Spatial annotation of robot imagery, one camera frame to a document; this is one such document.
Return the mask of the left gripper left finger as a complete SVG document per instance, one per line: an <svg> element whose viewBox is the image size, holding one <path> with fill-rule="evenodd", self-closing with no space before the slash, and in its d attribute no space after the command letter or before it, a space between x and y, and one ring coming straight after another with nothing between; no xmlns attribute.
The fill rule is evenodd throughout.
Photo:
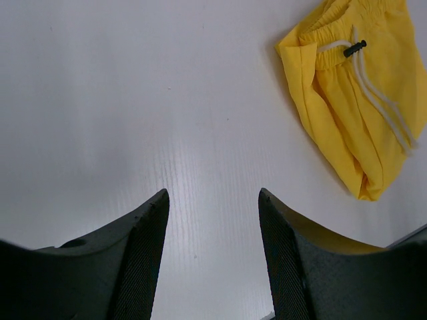
<svg viewBox="0 0 427 320"><path fill-rule="evenodd" d="M60 247L1 242L2 319L149 319L169 195Z"/></svg>

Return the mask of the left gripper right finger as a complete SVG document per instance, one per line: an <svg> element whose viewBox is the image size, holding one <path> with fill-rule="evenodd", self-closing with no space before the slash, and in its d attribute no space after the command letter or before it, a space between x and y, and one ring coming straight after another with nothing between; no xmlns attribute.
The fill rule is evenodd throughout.
<svg viewBox="0 0 427 320"><path fill-rule="evenodd" d="M260 229L276 319L425 319L426 240L359 242L304 217L267 189Z"/></svg>

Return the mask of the yellow fabric shorts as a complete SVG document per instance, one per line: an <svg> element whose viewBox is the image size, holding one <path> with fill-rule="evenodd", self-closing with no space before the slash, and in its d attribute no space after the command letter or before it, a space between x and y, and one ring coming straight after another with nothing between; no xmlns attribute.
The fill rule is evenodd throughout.
<svg viewBox="0 0 427 320"><path fill-rule="evenodd" d="M276 45L302 125L350 193L377 201L426 124L405 1L323 1Z"/></svg>

